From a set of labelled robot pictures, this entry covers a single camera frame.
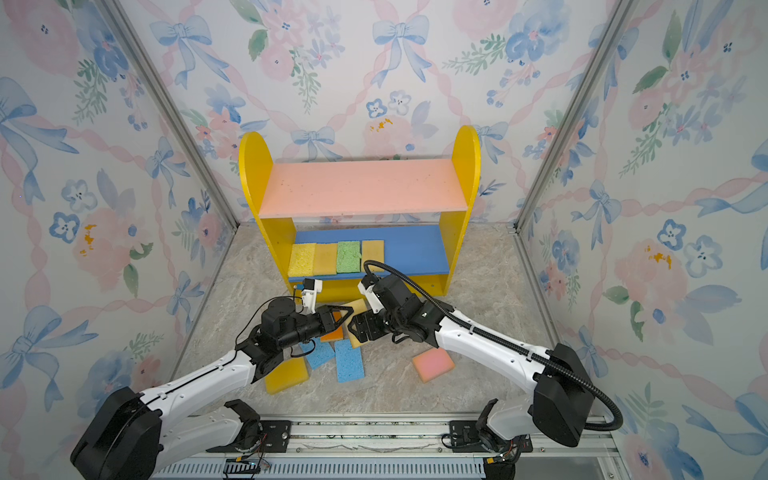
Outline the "small yellow sponge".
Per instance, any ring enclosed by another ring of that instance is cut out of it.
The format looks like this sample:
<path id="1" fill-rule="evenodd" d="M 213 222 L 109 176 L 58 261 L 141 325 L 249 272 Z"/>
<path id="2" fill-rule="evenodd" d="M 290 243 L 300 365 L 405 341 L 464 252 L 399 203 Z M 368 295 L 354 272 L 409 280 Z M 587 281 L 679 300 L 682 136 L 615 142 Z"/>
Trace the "small yellow sponge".
<path id="1" fill-rule="evenodd" d="M 346 334 L 346 338 L 349 340 L 350 345 L 353 349 L 357 349 L 360 346 L 363 345 L 363 342 L 360 342 L 349 330 L 350 323 L 355 315 L 361 314 L 368 310 L 368 305 L 364 299 L 357 299 L 352 302 L 347 303 L 348 307 L 351 307 L 353 309 L 352 316 L 348 318 L 344 325 L 344 333 Z"/>

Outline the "yellow sponge with green back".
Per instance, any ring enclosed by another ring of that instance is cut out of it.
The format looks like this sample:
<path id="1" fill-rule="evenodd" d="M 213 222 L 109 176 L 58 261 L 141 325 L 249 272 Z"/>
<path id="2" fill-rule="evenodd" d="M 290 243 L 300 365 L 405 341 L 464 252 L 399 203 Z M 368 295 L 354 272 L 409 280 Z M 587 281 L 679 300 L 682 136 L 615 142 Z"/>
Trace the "yellow sponge with green back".
<path id="1" fill-rule="evenodd" d="M 312 274 L 332 276 L 337 274 L 337 243 L 318 243 L 315 246 Z"/>

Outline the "bright yellow cellulose sponge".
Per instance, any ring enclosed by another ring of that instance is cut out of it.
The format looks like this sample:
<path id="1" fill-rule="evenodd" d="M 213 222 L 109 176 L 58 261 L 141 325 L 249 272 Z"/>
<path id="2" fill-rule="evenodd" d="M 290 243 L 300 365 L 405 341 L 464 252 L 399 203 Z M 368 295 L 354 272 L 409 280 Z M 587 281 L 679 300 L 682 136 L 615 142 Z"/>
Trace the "bright yellow cellulose sponge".
<path id="1" fill-rule="evenodd" d="M 304 278 L 313 274 L 316 247 L 316 243 L 294 244 L 292 246 L 287 271 L 289 277 Z"/>

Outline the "pale yellow sponge underneath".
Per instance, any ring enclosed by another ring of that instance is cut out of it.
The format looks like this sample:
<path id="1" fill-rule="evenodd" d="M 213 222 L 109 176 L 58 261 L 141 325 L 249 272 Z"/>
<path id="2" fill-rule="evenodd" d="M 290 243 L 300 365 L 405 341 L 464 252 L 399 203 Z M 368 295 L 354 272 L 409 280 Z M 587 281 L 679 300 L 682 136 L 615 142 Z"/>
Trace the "pale yellow sponge underneath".
<path id="1" fill-rule="evenodd" d="M 385 242 L 383 240 L 364 240 L 361 242 L 361 268 L 365 270 L 366 261 L 383 263 L 385 260 Z"/>

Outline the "pink orange sponge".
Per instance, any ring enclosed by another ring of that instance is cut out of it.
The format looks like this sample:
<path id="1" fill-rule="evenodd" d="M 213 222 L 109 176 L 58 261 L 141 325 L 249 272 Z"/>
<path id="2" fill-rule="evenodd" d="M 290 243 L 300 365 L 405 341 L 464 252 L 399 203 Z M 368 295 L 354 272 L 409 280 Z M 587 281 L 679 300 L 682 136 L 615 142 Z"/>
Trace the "pink orange sponge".
<path id="1" fill-rule="evenodd" d="M 455 368 L 448 352 L 441 348 L 433 348 L 415 356 L 412 364 L 423 383 L 428 383 Z"/>

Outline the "yellow pink blue toy shelf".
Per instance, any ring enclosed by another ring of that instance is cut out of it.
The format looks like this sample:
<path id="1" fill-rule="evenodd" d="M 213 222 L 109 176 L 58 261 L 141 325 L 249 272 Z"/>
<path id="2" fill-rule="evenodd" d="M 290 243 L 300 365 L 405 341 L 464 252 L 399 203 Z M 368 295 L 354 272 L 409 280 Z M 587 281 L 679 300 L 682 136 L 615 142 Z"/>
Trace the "yellow pink blue toy shelf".
<path id="1" fill-rule="evenodd" d="M 450 158 L 276 163 L 267 143 L 247 133 L 239 174 L 254 219 L 288 289 L 303 278 L 290 267 L 295 246 L 380 240 L 385 262 L 429 294 L 449 290 L 482 170 L 477 131 L 459 129 Z M 300 218 L 436 213 L 434 224 L 300 231 Z"/>

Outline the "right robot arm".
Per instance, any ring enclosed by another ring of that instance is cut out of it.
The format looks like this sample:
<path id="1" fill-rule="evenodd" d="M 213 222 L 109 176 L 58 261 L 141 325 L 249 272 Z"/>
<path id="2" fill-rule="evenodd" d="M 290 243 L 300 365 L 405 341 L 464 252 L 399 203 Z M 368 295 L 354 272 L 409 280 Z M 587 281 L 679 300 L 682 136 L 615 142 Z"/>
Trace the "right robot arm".
<path id="1" fill-rule="evenodd" d="M 357 340 L 368 342 L 390 335 L 395 341 L 427 343 L 501 374 L 525 393 L 523 400 L 511 404 L 488 401 L 475 422 L 476 438 L 458 440 L 457 447 L 501 452 L 519 438 L 539 433 L 575 448 L 590 428 L 588 417 L 596 395 L 586 374 L 577 369 L 578 356 L 565 345 L 547 349 L 506 337 L 432 298 L 397 294 L 381 300 L 367 293 L 365 300 L 369 308 L 353 315 L 349 323 Z"/>

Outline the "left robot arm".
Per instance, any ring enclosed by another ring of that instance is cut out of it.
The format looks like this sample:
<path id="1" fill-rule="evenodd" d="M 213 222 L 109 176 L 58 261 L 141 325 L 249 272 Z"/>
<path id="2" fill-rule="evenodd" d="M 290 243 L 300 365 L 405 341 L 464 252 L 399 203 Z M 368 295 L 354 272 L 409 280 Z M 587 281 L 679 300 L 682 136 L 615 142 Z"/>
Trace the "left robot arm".
<path id="1" fill-rule="evenodd" d="M 260 323 L 222 358 L 141 392 L 112 392 L 74 447 L 72 465 L 85 479 L 148 479 L 210 449 L 259 449 L 269 435 L 247 403 L 229 400 L 209 414 L 202 408 L 265 378 L 286 350 L 336 331 L 352 315 L 347 306 L 304 313 L 290 296 L 270 300 Z"/>

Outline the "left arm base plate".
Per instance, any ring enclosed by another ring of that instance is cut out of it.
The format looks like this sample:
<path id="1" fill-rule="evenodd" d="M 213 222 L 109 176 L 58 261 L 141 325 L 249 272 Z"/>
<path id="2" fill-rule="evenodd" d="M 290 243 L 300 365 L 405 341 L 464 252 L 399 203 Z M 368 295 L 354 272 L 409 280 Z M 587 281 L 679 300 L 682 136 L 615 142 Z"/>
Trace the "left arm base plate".
<path id="1" fill-rule="evenodd" d="M 248 421 L 231 443 L 207 449 L 207 453 L 285 453 L 291 438 L 290 420 Z"/>

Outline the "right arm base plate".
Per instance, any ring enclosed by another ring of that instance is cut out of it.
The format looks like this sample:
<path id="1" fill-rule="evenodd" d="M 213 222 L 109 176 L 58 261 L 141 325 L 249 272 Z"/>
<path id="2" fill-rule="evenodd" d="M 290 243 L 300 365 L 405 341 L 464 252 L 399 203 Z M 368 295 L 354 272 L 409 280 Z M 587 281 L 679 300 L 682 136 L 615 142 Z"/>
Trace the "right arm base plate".
<path id="1" fill-rule="evenodd" d="M 533 451 L 529 435 L 516 437 L 513 440 L 503 440 L 488 427 L 480 428 L 475 420 L 450 421 L 448 432 L 441 437 L 441 442 L 454 453 L 503 454 Z"/>

